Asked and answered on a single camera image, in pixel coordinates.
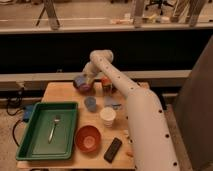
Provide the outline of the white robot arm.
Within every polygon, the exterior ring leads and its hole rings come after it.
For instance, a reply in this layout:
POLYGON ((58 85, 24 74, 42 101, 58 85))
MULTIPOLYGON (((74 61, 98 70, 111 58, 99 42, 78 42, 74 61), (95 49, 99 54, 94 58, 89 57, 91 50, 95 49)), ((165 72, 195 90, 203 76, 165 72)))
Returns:
POLYGON ((83 73, 105 74, 126 98, 126 114, 136 171, 180 171, 168 124, 158 96, 112 65, 111 50, 94 50, 83 73))

